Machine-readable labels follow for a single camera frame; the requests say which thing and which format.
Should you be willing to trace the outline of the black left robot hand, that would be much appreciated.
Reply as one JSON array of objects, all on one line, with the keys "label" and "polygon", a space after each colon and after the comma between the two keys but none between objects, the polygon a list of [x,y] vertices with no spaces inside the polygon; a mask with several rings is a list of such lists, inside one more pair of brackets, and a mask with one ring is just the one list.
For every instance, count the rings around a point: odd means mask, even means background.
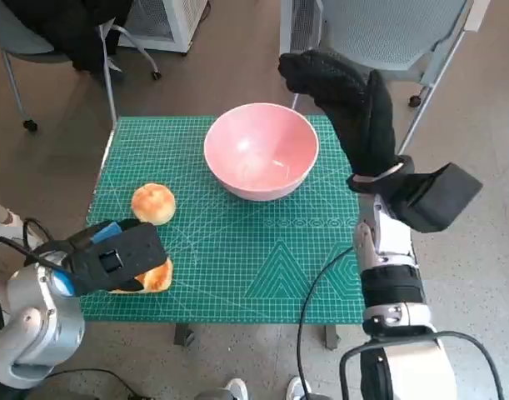
[{"label": "black left robot hand", "polygon": [[112,241],[118,245],[127,245],[136,240],[137,235],[142,231],[142,226],[144,223],[134,218],[110,222],[94,233],[90,241],[92,244]]}]

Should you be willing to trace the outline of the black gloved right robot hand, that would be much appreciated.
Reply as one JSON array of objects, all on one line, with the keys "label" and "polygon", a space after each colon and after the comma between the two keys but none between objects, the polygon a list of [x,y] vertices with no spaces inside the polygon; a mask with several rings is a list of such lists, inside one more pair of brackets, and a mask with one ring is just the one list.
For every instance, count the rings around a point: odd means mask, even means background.
[{"label": "black gloved right robot hand", "polygon": [[281,55],[278,71],[328,117],[353,173],[373,178],[397,165],[392,98],[377,70],[364,78],[336,55],[308,50]]}]

